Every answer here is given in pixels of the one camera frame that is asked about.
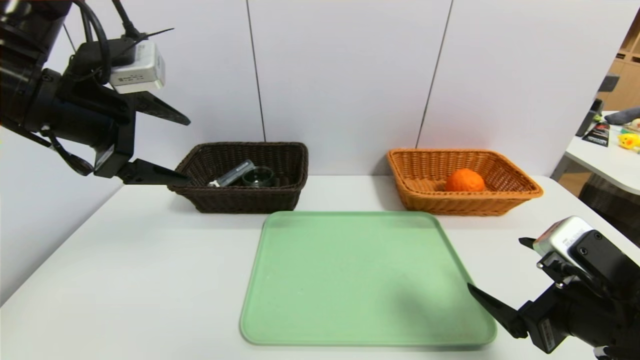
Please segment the dark brown wicker basket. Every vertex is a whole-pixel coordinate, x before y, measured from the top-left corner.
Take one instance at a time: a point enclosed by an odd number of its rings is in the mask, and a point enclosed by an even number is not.
[[[271,188],[210,187],[244,160],[269,167],[275,175]],[[293,210],[307,182],[308,151],[299,142],[218,142],[198,145],[180,162],[177,172],[191,177],[169,190],[189,199],[201,213],[259,213]]]

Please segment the plastic tray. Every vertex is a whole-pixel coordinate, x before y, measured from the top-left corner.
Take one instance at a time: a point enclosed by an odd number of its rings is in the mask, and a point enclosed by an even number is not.
[[[438,221],[419,212],[275,213],[241,316],[257,345],[484,345],[495,321]]]

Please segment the yellow toy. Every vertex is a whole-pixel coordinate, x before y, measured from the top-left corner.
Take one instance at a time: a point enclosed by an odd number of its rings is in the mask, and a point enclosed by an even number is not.
[[[625,149],[633,149],[640,146],[640,136],[638,134],[622,134],[618,135],[618,145]]]

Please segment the white table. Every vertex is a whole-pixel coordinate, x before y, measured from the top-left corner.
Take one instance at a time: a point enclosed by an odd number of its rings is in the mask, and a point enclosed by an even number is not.
[[[555,221],[584,218],[634,261],[640,249],[553,180],[545,196],[503,217],[438,217],[483,290],[513,307],[551,280],[518,243]],[[402,210],[391,177],[313,176],[297,210]],[[471,350],[257,347],[239,317],[265,215],[203,215],[163,186],[125,186],[0,309],[7,360],[592,359],[568,338],[551,355],[499,327]]]
[[[602,115],[616,111],[603,111]],[[574,136],[565,152],[565,157],[598,174],[618,188],[640,195],[640,155],[618,146],[620,126],[611,126],[609,146],[590,143]],[[564,172],[567,163],[564,159],[557,172]]]

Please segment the orange fruit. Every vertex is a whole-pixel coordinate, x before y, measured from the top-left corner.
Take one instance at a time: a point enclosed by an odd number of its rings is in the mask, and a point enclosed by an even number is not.
[[[481,192],[485,189],[482,176],[468,168],[454,171],[444,188],[448,192]]]

